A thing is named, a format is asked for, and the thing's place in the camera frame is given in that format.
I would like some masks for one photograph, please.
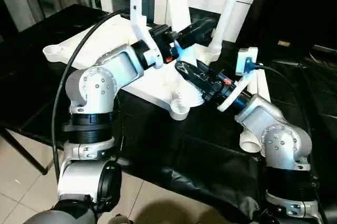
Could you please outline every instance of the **black cable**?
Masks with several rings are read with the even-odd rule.
[[[121,140],[120,140],[120,149],[118,150],[116,158],[115,158],[115,164],[118,162],[118,159],[120,158],[122,150],[123,150],[124,145],[125,145],[125,118],[124,118],[124,113],[123,113],[123,110],[122,110],[121,101],[120,101],[118,95],[116,95],[116,99],[117,99],[117,102],[118,102],[118,107],[120,109],[120,115],[121,115],[121,118],[122,118],[122,137],[121,137]]]
[[[255,69],[270,70],[271,72],[274,72],[275,74],[279,75],[291,87],[292,91],[294,92],[294,95],[295,95],[296,101],[298,103],[298,106],[300,108],[300,111],[301,111],[301,114],[302,114],[302,117],[303,117],[303,121],[305,123],[306,131],[307,131],[308,135],[311,138],[310,121],[308,119],[308,116],[306,114],[305,108],[304,108],[304,106],[303,106],[303,104],[301,102],[300,95],[299,95],[298,91],[296,90],[296,88],[291,84],[291,82],[283,74],[281,74],[279,71],[277,71],[277,70],[275,70],[275,69],[273,69],[271,67],[263,66],[263,65],[258,65],[257,64],[257,65],[255,65]],[[322,216],[322,219],[323,219],[323,223],[324,224],[329,224],[328,223],[328,219],[327,219],[327,217],[325,215],[323,206],[321,204],[318,192],[317,192],[316,189],[314,189],[314,191],[315,191],[315,196],[316,196],[318,207],[319,207],[319,212],[321,213],[321,216]]]
[[[57,152],[57,147],[56,147],[56,138],[55,138],[55,117],[56,117],[56,111],[57,111],[57,104],[58,104],[58,100],[60,99],[60,94],[61,94],[61,90],[63,88],[63,84],[65,82],[65,80],[68,77],[68,73],[69,70],[78,54],[78,52],[80,52],[81,48],[83,47],[83,45],[85,44],[85,42],[89,39],[89,37],[107,20],[109,20],[111,17],[114,17],[116,15],[122,14],[122,13],[126,13],[125,10],[119,10],[119,11],[115,11],[111,14],[108,14],[107,16],[105,16],[104,18],[102,18],[98,23],[96,23],[90,30],[89,32],[83,37],[83,39],[80,41],[80,43],[78,44],[78,46],[76,47],[75,51],[73,52],[71,58],[69,59],[69,62],[67,64],[67,66],[65,67],[65,70],[63,72],[60,84],[58,86],[57,89],[57,93],[55,96],[55,102],[54,102],[54,107],[53,107],[53,114],[52,114],[52,147],[53,147],[53,158],[54,158],[54,166],[55,166],[55,174],[56,174],[56,180],[58,182],[58,179],[60,177],[60,164],[58,162],[58,152]]]
[[[256,64],[255,65],[255,69],[269,70],[269,71],[277,74],[278,76],[280,76],[289,85],[289,87],[292,89],[292,91],[293,91],[293,93],[295,95],[296,102],[298,103],[299,109],[301,111],[301,114],[302,114],[302,117],[303,117],[303,122],[304,122],[304,125],[305,125],[305,128],[306,128],[306,132],[308,133],[308,135],[311,138],[310,121],[308,119],[308,116],[306,114],[306,111],[305,111],[305,108],[303,106],[303,103],[301,102],[300,95],[299,95],[298,91],[296,90],[296,88],[291,84],[291,82],[282,73],[280,73],[279,71],[277,71],[277,70],[275,70],[275,69],[273,69],[271,67]]]

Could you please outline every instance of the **screw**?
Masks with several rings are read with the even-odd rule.
[[[295,211],[288,211],[288,215],[297,215],[298,213]]]

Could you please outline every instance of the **tile floor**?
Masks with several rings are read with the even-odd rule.
[[[11,132],[44,166],[52,162],[51,147]],[[42,176],[0,137],[0,224],[22,224],[39,211],[56,203],[56,180],[52,167]],[[123,173],[121,199],[98,224],[116,214],[135,224],[226,224],[212,207]]]

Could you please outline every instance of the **black table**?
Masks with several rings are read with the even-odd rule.
[[[65,65],[49,63],[43,47],[58,44],[94,24],[105,13],[73,5],[12,40],[0,44],[0,127],[51,144],[50,122],[57,86]],[[223,49],[217,63],[232,78],[237,49]],[[337,196],[336,72],[301,62],[306,68],[265,62],[285,74],[298,88],[312,123],[313,158],[320,177],[320,196],[328,217],[334,218]],[[303,122],[289,87],[267,73],[272,102],[290,123]],[[123,170],[163,188],[217,208],[226,219],[248,223],[264,194],[264,160],[239,147],[242,127],[233,116],[213,104],[191,109],[184,121],[173,121],[168,112],[127,92],[119,94],[125,116],[126,145]],[[69,100],[62,93],[57,128],[68,118]],[[121,116],[115,113],[114,136],[121,135]],[[62,149],[66,137],[57,136]]]

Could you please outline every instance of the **black chair leg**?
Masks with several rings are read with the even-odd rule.
[[[48,170],[44,168],[5,128],[0,128],[0,135],[39,172],[41,172],[42,175],[48,173]]]

